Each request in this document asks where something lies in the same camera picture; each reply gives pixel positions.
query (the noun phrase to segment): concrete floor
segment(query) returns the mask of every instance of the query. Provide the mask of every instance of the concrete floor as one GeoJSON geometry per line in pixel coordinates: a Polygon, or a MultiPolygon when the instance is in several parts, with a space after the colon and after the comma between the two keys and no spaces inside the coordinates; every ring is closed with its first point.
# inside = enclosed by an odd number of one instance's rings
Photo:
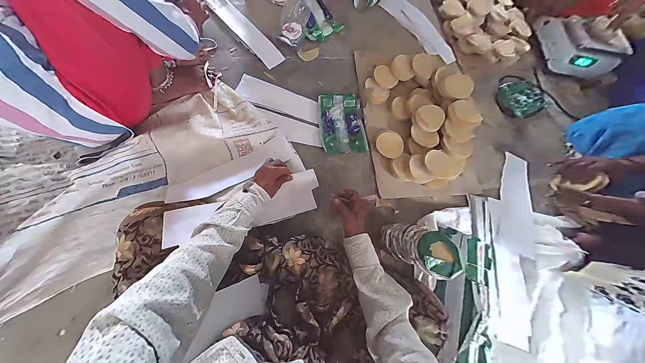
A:
{"type": "MultiPolygon", "coordinates": [[[[271,34],[278,27],[281,8],[272,5],[269,0],[248,0],[246,6],[239,1],[234,3],[265,34],[271,34]]],[[[219,44],[212,63],[223,70],[223,81],[235,88],[242,74],[248,73],[316,99],[321,93],[358,91],[354,50],[373,50],[393,56],[421,50],[416,39],[383,9],[359,12],[352,8],[349,0],[330,0],[328,3],[337,20],[345,24],[346,29],[322,44],[321,55],[308,63],[301,61],[294,51],[282,48],[287,60],[271,71],[267,71],[253,54],[236,42],[232,33],[218,19],[209,20],[204,31],[219,44]],[[265,72],[270,73],[275,80],[270,79],[265,72]]],[[[485,194],[497,194],[502,155],[508,150],[530,162],[535,209],[544,212],[550,210],[550,203],[545,195],[548,192],[546,182],[550,179],[551,170],[546,164],[561,160],[564,152],[562,131],[571,120],[557,110],[549,110],[524,121],[508,119],[499,112],[492,98],[500,76],[518,74],[530,77],[535,64],[537,61],[534,57],[527,57],[511,70],[487,67],[468,68],[466,71],[477,82],[475,97],[483,105],[486,116],[478,133],[490,145],[491,153],[476,160],[479,168],[487,170],[487,179],[493,182],[488,185],[485,194]]],[[[556,87],[553,88],[561,88],[558,80],[553,82],[556,82],[556,87]]],[[[589,105],[598,104],[597,101],[591,100],[579,105],[579,100],[573,98],[572,105],[578,115],[596,111],[589,105]]],[[[307,169],[316,170],[320,187],[314,191],[314,195],[319,208],[264,227],[255,233],[272,234],[279,238],[317,233],[339,241],[342,229],[340,220],[331,211],[331,195],[343,188],[356,189],[363,194],[375,194],[371,157],[368,154],[331,156],[322,149],[299,144],[295,144],[295,148],[307,169]]],[[[439,201],[395,200],[393,205],[400,213],[373,213],[370,217],[371,232],[376,233],[384,222],[414,222],[436,209],[465,205],[465,198],[456,196],[439,201]]],[[[0,327],[0,361],[64,362],[91,317],[112,301],[111,287],[109,274],[97,276],[5,323],[0,327]]]]}

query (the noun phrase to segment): bracelet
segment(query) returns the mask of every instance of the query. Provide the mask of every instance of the bracelet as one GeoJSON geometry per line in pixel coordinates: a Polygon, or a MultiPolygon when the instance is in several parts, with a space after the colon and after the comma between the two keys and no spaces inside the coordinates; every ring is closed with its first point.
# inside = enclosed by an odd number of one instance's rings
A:
{"type": "Polygon", "coordinates": [[[161,82],[160,85],[158,85],[156,87],[153,87],[152,92],[159,91],[161,93],[166,93],[166,89],[168,89],[168,87],[172,86],[172,80],[174,79],[174,77],[175,76],[173,75],[173,73],[170,70],[170,68],[166,67],[166,79],[164,79],[164,81],[161,82]]]}

